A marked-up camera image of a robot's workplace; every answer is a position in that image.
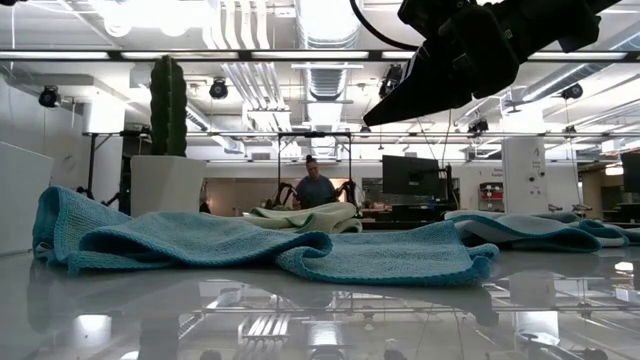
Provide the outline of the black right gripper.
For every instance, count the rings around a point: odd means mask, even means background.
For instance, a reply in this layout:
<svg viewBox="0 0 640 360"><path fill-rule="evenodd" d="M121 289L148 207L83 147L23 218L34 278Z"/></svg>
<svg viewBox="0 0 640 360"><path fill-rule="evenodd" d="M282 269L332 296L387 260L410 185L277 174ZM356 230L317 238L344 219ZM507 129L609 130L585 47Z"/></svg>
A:
<svg viewBox="0 0 640 360"><path fill-rule="evenodd" d="M502 0L471 4L425 38L403 66L402 80L366 115L368 126L459 108L516 78L520 61L558 41L569 53L599 36L587 0Z"/></svg>

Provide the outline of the light blue microfiber towel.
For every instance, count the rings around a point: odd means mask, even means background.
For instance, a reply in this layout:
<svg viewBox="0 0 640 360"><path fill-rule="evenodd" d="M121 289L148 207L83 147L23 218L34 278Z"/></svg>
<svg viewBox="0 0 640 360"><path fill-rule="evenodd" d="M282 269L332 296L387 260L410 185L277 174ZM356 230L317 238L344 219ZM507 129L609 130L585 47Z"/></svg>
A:
<svg viewBox="0 0 640 360"><path fill-rule="evenodd" d="M454 223L467 246L594 253L603 248L640 246L640 228L625 229L571 212L509 214L458 210L444 218Z"/></svg>

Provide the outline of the teal microfiber towel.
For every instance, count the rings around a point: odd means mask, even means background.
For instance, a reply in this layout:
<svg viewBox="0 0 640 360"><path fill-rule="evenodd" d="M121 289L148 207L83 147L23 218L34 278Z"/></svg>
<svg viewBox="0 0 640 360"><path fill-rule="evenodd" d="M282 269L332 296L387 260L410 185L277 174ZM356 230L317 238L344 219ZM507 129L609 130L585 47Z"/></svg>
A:
<svg viewBox="0 0 640 360"><path fill-rule="evenodd" d="M71 273L266 264L348 285L475 284L499 253L493 244L465 246L450 221L391 233L295 233L205 213L132 218L57 186L39 198L32 237L35 258Z"/></svg>

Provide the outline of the pale green microfiber towel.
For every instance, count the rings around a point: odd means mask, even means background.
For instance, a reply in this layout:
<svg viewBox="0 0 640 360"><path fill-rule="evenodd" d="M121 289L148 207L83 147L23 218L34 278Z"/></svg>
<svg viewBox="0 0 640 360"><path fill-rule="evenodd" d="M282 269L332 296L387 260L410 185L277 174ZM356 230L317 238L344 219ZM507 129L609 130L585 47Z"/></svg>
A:
<svg viewBox="0 0 640 360"><path fill-rule="evenodd" d="M309 209L291 211L253 208L242 219L272 230L341 234L363 231L362 223L356 215L357 208L351 203L332 202Z"/></svg>

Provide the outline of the white plastic tray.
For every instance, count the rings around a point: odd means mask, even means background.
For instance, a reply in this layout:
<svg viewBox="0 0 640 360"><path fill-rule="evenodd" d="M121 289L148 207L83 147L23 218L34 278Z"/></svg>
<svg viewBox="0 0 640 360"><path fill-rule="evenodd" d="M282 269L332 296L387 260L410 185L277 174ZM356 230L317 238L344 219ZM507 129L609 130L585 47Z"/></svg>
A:
<svg viewBox="0 0 640 360"><path fill-rule="evenodd" d="M28 251L54 160L0 141L0 256Z"/></svg>

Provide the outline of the black computer monitor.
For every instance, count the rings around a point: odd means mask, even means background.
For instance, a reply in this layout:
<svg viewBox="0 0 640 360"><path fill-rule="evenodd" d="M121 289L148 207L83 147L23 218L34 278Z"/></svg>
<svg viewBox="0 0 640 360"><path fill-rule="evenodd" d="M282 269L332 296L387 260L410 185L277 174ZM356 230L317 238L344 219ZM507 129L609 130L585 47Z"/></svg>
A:
<svg viewBox="0 0 640 360"><path fill-rule="evenodd" d="M620 155L623 167L623 186L627 193L640 194L640 152Z"/></svg>
<svg viewBox="0 0 640 360"><path fill-rule="evenodd" d="M442 198L445 193L439 163L433 159L384 155L382 181L385 194Z"/></svg>

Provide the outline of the white pillar cabinet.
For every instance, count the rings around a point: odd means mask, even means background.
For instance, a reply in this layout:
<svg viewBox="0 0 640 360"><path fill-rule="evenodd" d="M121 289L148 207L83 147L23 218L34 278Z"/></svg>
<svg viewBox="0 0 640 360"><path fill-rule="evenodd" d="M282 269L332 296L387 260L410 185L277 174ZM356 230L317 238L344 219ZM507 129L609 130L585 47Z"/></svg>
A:
<svg viewBox="0 0 640 360"><path fill-rule="evenodd" d="M545 147L540 137L510 137L502 141L503 201L509 214L548 211Z"/></svg>

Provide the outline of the red storage shelf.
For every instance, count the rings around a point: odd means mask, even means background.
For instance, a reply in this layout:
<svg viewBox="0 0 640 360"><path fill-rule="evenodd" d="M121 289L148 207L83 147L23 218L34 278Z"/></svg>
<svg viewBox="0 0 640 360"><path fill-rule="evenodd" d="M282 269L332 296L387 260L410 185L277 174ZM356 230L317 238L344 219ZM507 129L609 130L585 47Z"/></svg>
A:
<svg viewBox="0 0 640 360"><path fill-rule="evenodd" d="M478 209L489 212L504 211L504 187L502 182L484 182L479 184Z"/></svg>

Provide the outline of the person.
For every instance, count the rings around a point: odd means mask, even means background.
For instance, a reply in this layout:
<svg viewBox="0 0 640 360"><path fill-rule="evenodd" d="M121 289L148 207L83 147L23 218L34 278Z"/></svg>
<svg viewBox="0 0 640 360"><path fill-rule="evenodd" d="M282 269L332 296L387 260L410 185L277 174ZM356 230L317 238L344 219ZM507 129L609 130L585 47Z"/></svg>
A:
<svg viewBox="0 0 640 360"><path fill-rule="evenodd" d="M310 209L336 201L336 189L332 182L322 175L318 162L311 155L306 156L307 175L295 187L294 207Z"/></svg>

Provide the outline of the light wooden cabinet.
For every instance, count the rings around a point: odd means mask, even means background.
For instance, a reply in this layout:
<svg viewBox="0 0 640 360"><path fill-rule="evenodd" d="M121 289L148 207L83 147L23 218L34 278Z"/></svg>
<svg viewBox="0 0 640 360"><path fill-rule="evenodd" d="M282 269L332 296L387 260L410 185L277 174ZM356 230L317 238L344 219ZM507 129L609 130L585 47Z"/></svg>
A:
<svg viewBox="0 0 640 360"><path fill-rule="evenodd" d="M623 200L623 176L607 175L603 165L582 166L579 175L583 202L591 208L586 212L587 217L605 219Z"/></svg>

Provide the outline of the brown partition panel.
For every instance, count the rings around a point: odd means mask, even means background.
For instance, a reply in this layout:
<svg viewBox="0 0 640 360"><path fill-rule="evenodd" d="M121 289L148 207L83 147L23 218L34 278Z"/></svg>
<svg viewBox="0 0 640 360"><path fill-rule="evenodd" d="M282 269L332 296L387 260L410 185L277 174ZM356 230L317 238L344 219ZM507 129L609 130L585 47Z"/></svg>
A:
<svg viewBox="0 0 640 360"><path fill-rule="evenodd" d="M237 217L262 207L276 196L277 189L273 178L206 178L210 211L217 216Z"/></svg>

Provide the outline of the long LED light bar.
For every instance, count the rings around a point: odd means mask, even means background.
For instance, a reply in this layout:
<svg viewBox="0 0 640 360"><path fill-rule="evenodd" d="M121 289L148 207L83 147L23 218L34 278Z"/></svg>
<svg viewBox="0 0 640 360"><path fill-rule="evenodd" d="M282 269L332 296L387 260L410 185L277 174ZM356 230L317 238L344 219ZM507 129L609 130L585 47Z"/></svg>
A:
<svg viewBox="0 0 640 360"><path fill-rule="evenodd" d="M413 56L403 50L15 50L0 49L0 61L152 62L168 55L187 62L399 62ZM640 63L640 51L541 51L536 63Z"/></svg>

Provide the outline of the black table stand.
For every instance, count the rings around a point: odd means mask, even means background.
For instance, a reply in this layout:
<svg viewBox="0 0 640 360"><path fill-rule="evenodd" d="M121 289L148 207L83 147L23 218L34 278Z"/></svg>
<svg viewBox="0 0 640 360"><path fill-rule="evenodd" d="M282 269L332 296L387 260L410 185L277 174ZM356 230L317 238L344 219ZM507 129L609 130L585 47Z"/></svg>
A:
<svg viewBox="0 0 640 360"><path fill-rule="evenodd" d="M90 138L87 184L85 187L78 187L76 191L84 193L92 200L95 199L93 194L93 182L96 151L113 137L136 138L139 142L142 142L143 139L151 138L149 128L142 128L141 130L122 130L120 132L83 132L82 135Z"/></svg>

